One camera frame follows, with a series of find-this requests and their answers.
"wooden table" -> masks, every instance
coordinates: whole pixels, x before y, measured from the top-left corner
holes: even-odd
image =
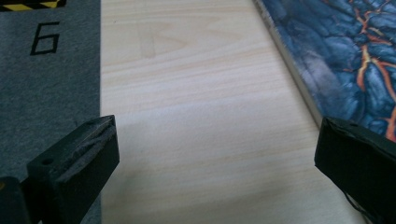
[[[104,223],[362,223],[251,0],[104,0]]]

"blue book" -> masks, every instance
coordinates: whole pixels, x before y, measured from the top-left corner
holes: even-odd
[[[396,1],[255,0],[316,122],[396,141]]]

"orange lightning pattern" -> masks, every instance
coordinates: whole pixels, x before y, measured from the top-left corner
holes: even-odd
[[[325,4],[329,4],[329,2],[326,1],[326,0],[323,0],[323,2]],[[384,45],[388,45],[388,46],[392,45],[392,43],[390,43],[387,39],[382,38],[384,36],[384,34],[380,30],[369,26],[369,20],[370,20],[369,15],[371,13],[381,13],[381,10],[382,10],[383,6],[385,4],[387,4],[388,2],[390,2],[390,0],[387,0],[377,10],[375,10],[375,11],[366,11],[363,14],[361,14],[361,12],[357,8],[354,8],[356,19],[362,25],[361,34],[366,35],[371,43],[384,44]],[[350,5],[352,5],[354,3],[354,0],[349,0],[348,3]],[[368,32],[368,30],[371,30],[371,31],[375,32],[378,36],[370,34]],[[396,103],[396,91],[393,89],[393,86],[392,86],[392,83],[391,83],[391,79],[390,79],[390,74],[389,74],[389,71],[387,70],[387,67],[395,67],[396,68],[396,64],[388,63],[388,62],[382,62],[382,61],[380,61],[379,58],[376,58],[376,57],[370,55],[370,52],[368,50],[367,44],[361,46],[361,67],[358,70],[358,74],[357,74],[357,78],[356,78],[358,86],[361,88],[362,91],[366,91],[366,88],[364,86],[364,74],[365,74],[365,72],[367,70],[367,67],[368,67],[369,63],[372,63],[373,65],[375,65],[378,68],[378,71],[381,73],[381,75],[382,75],[382,77],[384,79],[384,84],[385,84],[385,87],[387,88],[387,91],[388,91],[390,97]],[[389,140],[391,140],[393,142],[396,142],[396,135],[395,135],[395,131],[396,131],[396,106],[393,108],[393,111],[392,111],[392,113],[390,115],[390,118],[382,118],[382,119],[385,120],[388,123],[387,131],[386,131],[386,137]]]

